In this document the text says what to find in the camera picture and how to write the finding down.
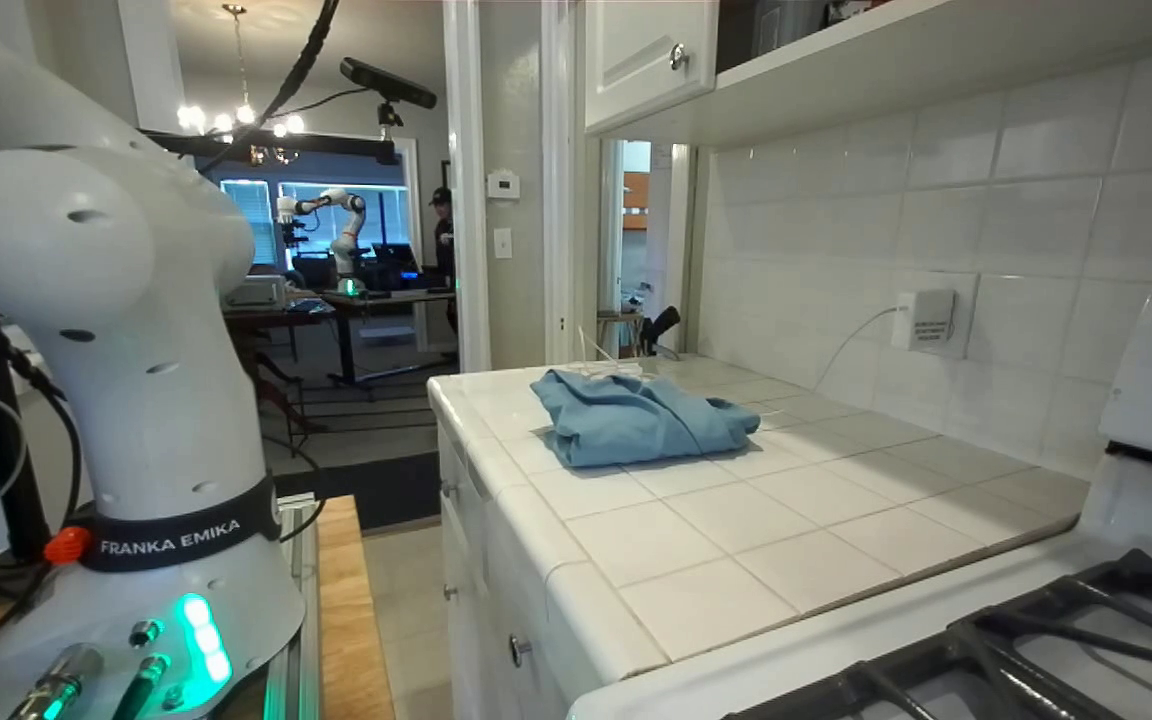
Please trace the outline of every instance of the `shelf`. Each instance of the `shelf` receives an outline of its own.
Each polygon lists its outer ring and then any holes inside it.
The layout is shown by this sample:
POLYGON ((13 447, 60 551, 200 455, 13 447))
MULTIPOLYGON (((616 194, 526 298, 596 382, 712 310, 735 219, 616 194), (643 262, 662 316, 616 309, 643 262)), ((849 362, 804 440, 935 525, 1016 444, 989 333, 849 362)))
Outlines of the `shelf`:
POLYGON ((1152 50, 1152 0, 892 0, 613 135, 740 144, 1152 50))

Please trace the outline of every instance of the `folded cloth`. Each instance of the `folded cloth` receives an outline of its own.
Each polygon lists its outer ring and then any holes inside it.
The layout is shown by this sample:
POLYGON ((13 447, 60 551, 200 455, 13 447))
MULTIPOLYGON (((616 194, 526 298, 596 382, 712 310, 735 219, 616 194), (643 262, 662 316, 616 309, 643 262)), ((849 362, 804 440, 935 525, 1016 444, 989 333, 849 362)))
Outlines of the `folded cloth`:
POLYGON ((761 428, 761 414, 728 400, 660 379, 547 366, 531 392, 550 414, 547 447, 566 467, 728 455, 761 428))

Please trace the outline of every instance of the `lamp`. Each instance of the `lamp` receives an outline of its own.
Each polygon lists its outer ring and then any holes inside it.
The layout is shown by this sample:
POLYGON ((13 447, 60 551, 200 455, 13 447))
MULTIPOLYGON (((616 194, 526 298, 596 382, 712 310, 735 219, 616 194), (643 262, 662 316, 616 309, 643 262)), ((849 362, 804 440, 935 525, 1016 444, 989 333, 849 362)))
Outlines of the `lamp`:
MULTIPOLYGON (((180 103, 177 107, 177 122, 190 135, 217 135, 225 144, 235 138, 239 126, 246 126, 244 135, 253 135, 253 122, 257 122, 257 107, 253 107, 253 87, 246 87, 246 47, 244 47, 244 15, 246 8, 244 2, 219 2, 219 12, 231 18, 231 60, 235 60, 235 87, 239 87, 239 103, 235 107, 219 107, 219 112, 208 112, 203 103, 180 103)), ((307 122, 298 112, 292 114, 278 114, 268 130, 257 130, 257 135, 303 135, 307 122)), ((268 147, 268 144, 246 144, 246 155, 257 165, 262 165, 268 155, 289 165, 292 151, 284 147, 268 147)))

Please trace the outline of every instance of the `stove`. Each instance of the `stove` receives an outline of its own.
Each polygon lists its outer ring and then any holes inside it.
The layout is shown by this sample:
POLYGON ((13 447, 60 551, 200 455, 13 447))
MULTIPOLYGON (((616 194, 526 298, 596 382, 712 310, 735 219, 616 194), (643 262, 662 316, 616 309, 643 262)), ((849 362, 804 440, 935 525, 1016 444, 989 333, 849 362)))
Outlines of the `stove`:
POLYGON ((1152 554, 978 608, 728 720, 1152 720, 1152 554))
POLYGON ((570 720, 1152 720, 1152 294, 1081 525, 579 697, 570 720))

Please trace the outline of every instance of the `window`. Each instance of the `window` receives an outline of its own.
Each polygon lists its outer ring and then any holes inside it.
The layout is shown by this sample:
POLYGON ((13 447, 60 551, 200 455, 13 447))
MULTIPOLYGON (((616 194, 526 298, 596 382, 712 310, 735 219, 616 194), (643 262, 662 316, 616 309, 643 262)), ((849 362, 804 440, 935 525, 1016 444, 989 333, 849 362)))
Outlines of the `window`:
POLYGON ((284 262, 278 235, 272 229, 272 201, 262 179, 219 179, 219 193, 253 225, 253 262, 284 262))
MULTIPOLYGON (((361 232, 361 248, 376 248, 376 244, 410 244, 408 232, 408 193, 390 186, 390 184, 278 184, 278 194, 292 201, 315 201, 329 186, 344 186, 351 194, 363 201, 363 232, 361 232)), ((307 217, 298 217, 298 248, 296 252, 310 252, 310 254, 329 254, 331 240, 341 235, 341 229, 348 225, 344 207, 315 207, 307 217)))

